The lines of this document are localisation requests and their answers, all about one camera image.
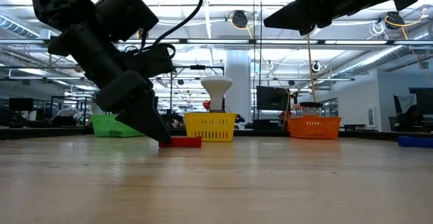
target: blue block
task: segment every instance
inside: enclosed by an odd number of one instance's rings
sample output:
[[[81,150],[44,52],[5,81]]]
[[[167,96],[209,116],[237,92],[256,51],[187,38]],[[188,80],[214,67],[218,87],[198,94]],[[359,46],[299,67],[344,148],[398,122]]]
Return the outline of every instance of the blue block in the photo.
[[[398,137],[401,147],[433,148],[433,138]]]

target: monitor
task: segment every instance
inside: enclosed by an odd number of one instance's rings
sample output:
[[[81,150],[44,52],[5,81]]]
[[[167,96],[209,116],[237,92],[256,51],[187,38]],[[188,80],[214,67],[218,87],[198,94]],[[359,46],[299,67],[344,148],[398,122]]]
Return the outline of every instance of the monitor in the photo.
[[[257,86],[257,109],[286,111],[290,99],[283,88]]]
[[[33,99],[31,98],[9,98],[9,110],[33,111]]]

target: plastic basket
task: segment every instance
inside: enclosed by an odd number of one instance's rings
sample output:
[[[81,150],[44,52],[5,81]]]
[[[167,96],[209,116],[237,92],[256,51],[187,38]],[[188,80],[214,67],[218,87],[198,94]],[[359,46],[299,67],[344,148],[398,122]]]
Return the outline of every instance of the plastic basket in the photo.
[[[292,137],[301,139],[336,139],[340,131],[339,117],[302,116],[289,119]]]
[[[117,115],[93,115],[93,131],[98,137],[136,137],[143,133],[114,120]]]
[[[185,113],[188,137],[202,141],[231,142],[235,131],[236,113]]]

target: white pillar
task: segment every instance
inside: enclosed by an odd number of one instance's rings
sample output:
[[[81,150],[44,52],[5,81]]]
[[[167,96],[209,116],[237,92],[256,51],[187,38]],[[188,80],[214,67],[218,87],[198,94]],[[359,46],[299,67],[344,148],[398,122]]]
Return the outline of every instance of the white pillar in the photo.
[[[225,94],[226,110],[238,113],[251,122],[251,65],[248,50],[227,51],[225,76],[233,81]]]

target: table surface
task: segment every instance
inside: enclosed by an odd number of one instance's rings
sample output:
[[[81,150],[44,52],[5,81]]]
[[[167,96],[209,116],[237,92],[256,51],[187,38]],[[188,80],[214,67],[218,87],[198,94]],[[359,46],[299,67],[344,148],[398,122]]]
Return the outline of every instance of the table surface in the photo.
[[[433,150],[395,142],[0,141],[2,223],[433,223]]]

